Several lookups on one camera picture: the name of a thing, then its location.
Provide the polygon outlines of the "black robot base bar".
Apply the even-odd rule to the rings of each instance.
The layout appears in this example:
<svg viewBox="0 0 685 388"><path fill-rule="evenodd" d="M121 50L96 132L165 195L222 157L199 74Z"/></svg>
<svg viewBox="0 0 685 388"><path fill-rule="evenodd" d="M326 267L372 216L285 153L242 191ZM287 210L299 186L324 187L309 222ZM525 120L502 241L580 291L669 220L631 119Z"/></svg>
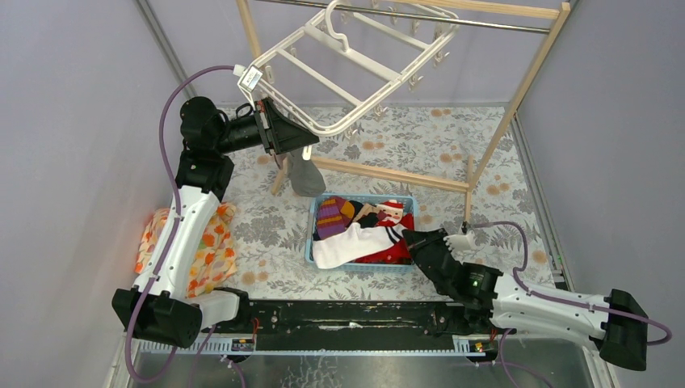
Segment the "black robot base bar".
<svg viewBox="0 0 685 388"><path fill-rule="evenodd" d="M492 340L504 330L490 317L489 312L478 313L455 302L255 300L241 307L235 319L218 323L216 333L252 340L263 335L281 341L296 338L306 344L420 335Z"/></svg>

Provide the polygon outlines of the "white plastic clip hanger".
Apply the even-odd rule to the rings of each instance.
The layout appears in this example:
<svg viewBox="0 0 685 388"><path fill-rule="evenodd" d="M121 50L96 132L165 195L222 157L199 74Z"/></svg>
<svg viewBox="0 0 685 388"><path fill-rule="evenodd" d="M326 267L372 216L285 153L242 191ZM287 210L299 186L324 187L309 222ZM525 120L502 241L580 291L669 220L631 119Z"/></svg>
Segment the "white plastic clip hanger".
<svg viewBox="0 0 685 388"><path fill-rule="evenodd" d="M304 26L299 27L289 36L285 37L278 44L262 53L259 57L254 59L250 65L258 67L263 72L263 77L259 84L253 91L263 93L263 95L272 98L272 100L281 106L286 112L293 115L304 127L310 132L319 137L332 137L347 130L359 118L378 108L380 103L391 95L400 86L408 83L410 87L414 87L421 78L417 72L431 59L437 57L444 46L457 33L458 25L451 25L447 23L437 23L434 40L431 43L424 43L412 36L406 35L398 30L375 21L363 14L356 12L347 12L353 19L360 21L382 32L385 35L398 40L399 42L418 50L418 55L409 62L405 68L397 72L391 70L389 67L365 56L364 54L353 49L349 43L347 36L341 32L336 32L333 28L331 14L336 11L334 6L347 5L344 1L332 1L330 5L323 11L315 14ZM447 16L458 19L458 16L450 11L438 8L436 6L414 5L423 15ZM310 65L305 64L298 59L294 54L290 53L290 48L304 37L309 37L317 41L322 47L329 49L332 53L344 58L351 63L357 65L360 69L366 70L377 76L384 84L366 99L357 99L350 92L344 90L340 85L334 83L332 80L325 77L323 74L317 72ZM309 114L296 106L283 93L278 91L271 82L267 80L268 74L271 72L269 61L274 57L281 56L285 60L290 61L296 68L304 71L307 75L324 87L333 91L336 95L353 106L352 110L347 113L342 119L330 125L323 125L315 121Z"/></svg>

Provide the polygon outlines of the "plain dark grey sock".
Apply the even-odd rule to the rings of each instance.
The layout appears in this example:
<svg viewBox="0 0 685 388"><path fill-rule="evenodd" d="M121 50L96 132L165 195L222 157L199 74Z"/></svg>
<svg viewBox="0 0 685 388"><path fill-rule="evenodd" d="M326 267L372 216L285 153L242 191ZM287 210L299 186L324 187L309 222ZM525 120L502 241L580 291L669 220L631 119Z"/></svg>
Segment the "plain dark grey sock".
<svg viewBox="0 0 685 388"><path fill-rule="evenodd" d="M302 151L299 149L288 154L288 178L292 190L298 196L320 196L326 190L326 182L315 164L303 159Z"/></svg>

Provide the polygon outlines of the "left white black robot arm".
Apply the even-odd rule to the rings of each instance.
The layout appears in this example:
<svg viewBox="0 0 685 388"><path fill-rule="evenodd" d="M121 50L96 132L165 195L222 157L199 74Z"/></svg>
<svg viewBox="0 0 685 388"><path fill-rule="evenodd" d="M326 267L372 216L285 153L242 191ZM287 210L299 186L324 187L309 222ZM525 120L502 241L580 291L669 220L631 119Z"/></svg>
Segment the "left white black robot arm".
<svg viewBox="0 0 685 388"><path fill-rule="evenodd" d="M130 289L117 289L112 307L127 340L188 348L199 333L222 323L232 332L250 324L249 298L236 289L187 294L189 272L205 227L218 210L233 174L229 153L261 146L286 154L318 143L310 128L281 113L271 98L243 106L233 119L206 97L180 109L183 151L172 175L173 200L151 263Z"/></svg>

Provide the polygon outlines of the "white sock black stripes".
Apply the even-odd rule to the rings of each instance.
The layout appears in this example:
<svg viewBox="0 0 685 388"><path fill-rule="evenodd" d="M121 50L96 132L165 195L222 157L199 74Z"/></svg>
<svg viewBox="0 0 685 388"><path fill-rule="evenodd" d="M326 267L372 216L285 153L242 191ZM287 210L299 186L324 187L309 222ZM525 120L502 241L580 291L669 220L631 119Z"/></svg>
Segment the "white sock black stripes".
<svg viewBox="0 0 685 388"><path fill-rule="evenodd" d="M313 242L311 255L320 269L337 268L374 255L385 259L388 250L402 241L404 230L407 228L401 224L362 228L353 222L344 232Z"/></svg>

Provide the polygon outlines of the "santa pattern white sock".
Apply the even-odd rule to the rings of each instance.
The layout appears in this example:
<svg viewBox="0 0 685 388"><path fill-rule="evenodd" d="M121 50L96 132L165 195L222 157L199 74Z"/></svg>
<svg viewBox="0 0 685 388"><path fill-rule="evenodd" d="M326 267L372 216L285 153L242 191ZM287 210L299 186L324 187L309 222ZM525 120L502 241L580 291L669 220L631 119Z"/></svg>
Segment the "santa pattern white sock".
<svg viewBox="0 0 685 388"><path fill-rule="evenodd" d="M407 227L404 221L404 205L396 200L387 200L376 205L378 222L376 226L394 227L397 225Z"/></svg>

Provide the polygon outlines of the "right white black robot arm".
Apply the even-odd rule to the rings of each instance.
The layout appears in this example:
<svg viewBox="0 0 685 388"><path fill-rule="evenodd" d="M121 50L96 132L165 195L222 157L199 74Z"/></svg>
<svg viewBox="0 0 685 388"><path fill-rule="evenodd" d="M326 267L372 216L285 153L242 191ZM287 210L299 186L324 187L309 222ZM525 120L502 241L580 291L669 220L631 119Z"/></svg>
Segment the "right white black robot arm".
<svg viewBox="0 0 685 388"><path fill-rule="evenodd" d="M439 295L464 307L465 326L555 336L595 346L609 364L633 371L647 366L647 314L631 293L607 296L525 285L496 268L463 263L452 256L452 236L444 230L405 230L402 236L418 269Z"/></svg>

